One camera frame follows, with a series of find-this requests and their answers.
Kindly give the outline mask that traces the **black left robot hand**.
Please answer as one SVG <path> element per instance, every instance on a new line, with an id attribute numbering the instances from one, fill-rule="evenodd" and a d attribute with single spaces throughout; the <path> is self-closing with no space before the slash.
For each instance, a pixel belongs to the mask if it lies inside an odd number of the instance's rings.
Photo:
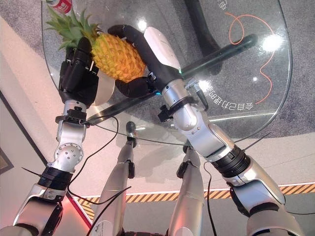
<path id="1" fill-rule="evenodd" d="M 87 108 L 106 103 L 114 92 L 114 79 L 99 70 L 92 60 L 92 46 L 86 37 L 77 47 L 66 49 L 58 85 L 62 102 L 75 100 Z"/>

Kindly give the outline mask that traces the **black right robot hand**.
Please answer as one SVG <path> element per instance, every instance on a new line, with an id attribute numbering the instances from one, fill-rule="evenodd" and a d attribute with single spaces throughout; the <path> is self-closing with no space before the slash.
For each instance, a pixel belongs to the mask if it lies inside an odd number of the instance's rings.
<path id="1" fill-rule="evenodd" d="M 130 82 L 115 81 L 116 88 L 130 98 L 144 97 L 154 91 L 161 92 L 166 85 L 181 79 L 179 61 L 166 37 L 156 28 L 147 27 L 142 33 L 129 25 L 114 25 L 107 32 L 131 43 L 149 72 L 155 78 L 136 77 Z"/>

